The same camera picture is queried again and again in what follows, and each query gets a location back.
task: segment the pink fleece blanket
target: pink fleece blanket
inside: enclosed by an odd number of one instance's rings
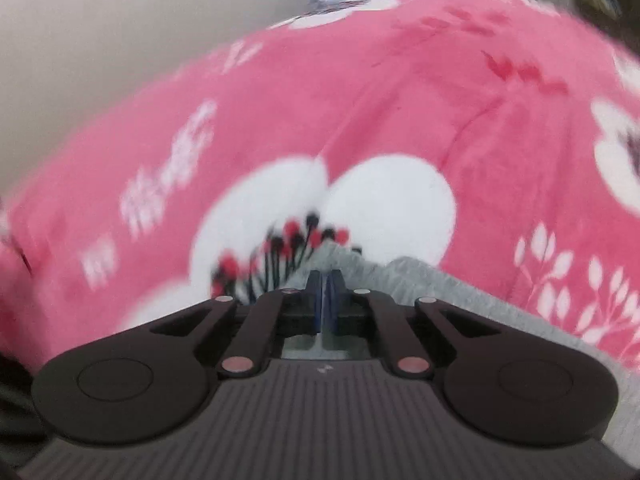
[[[639,96],[631,54],[533,0],[350,0],[278,23],[89,124],[14,194],[31,274],[3,248],[1,348],[36,369],[258,293],[324,235],[640,368]]]

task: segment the black device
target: black device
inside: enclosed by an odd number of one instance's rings
[[[366,339],[365,360],[281,358]],[[70,350],[32,388],[56,435],[26,480],[630,480],[600,438],[616,382],[581,352],[333,271],[220,296]]]

